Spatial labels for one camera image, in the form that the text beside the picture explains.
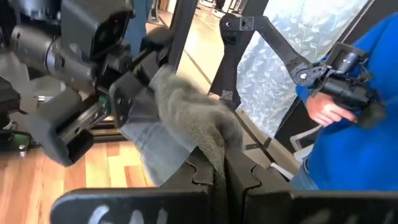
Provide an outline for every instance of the cloth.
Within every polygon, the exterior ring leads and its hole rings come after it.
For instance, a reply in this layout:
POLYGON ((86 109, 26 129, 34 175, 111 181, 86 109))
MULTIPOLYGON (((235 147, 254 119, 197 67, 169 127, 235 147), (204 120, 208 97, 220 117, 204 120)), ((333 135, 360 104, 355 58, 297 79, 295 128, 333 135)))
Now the cloth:
POLYGON ((130 0, 134 6, 135 18, 130 19, 124 38, 130 43, 133 56, 139 55, 141 41, 147 34, 145 27, 152 9, 153 0, 130 0))
MULTIPOLYGON (((387 119, 370 130, 347 120, 324 128, 308 157, 311 179, 321 190, 398 190, 398 14, 373 27, 354 45, 371 54, 370 87, 386 101, 387 119)), ((303 101, 308 90, 297 87, 303 101)))
MULTIPOLYGON (((188 81, 175 76, 170 67, 162 67, 150 86, 155 92, 155 108, 161 121, 138 126, 131 122, 122 127, 121 133, 139 146, 144 164, 157 184, 166 181, 198 146, 215 168, 213 221, 228 223, 224 150, 244 149, 238 120, 222 103, 209 99, 188 81)), ((155 113, 146 116, 150 110, 140 112, 146 102, 153 104, 151 97, 146 91, 136 99, 129 120, 156 117, 155 113)))
POLYGON ((318 186, 311 179, 307 168, 307 159, 303 161, 298 173, 289 182, 296 190, 319 190, 318 186))

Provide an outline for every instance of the wooden floor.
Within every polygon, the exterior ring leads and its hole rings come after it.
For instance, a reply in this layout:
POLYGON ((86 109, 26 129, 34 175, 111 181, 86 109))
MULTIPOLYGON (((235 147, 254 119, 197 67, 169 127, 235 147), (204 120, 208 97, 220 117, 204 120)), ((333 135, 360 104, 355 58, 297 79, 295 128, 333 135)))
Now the wooden floor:
POLYGON ((64 168, 41 149, 0 154, 0 223, 49 223, 53 202, 83 187, 152 187, 133 143, 96 144, 64 168))

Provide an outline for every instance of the person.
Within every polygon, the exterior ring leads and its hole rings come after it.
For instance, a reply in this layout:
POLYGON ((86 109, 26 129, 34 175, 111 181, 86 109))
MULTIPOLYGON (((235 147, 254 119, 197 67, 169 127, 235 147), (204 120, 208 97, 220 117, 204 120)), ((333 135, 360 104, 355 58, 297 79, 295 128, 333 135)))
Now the person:
POLYGON ((370 53, 370 87, 386 102, 387 118, 370 130, 353 124, 355 115, 323 93, 297 94, 309 116, 324 126, 312 152, 292 179, 296 189, 398 190, 398 13, 374 26, 353 45, 370 53))

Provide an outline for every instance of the green object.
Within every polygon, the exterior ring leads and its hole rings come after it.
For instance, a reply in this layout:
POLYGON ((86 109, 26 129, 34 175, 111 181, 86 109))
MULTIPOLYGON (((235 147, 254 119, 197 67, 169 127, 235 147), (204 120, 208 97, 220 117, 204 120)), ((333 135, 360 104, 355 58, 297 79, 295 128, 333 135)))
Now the green object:
POLYGON ((111 112, 111 105, 109 104, 108 98, 106 96, 100 96, 99 102, 104 106, 105 113, 110 114, 111 112))

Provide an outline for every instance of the metal rod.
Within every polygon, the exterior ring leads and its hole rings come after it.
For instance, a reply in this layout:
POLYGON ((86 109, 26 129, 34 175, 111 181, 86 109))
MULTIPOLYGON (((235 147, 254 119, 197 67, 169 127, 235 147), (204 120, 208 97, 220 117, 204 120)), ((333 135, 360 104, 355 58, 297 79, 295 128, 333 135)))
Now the metal rod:
POLYGON ((100 122, 97 125, 93 126, 91 130, 101 130, 101 129, 114 129, 114 122, 100 122))
POLYGON ((94 143, 106 143, 106 142, 118 142, 118 141, 128 141, 121 134, 107 134, 107 135, 95 135, 94 143))
POLYGON ((188 38, 193 16, 198 0, 177 0, 170 29, 174 33, 174 40, 169 48, 169 64, 177 70, 188 38))

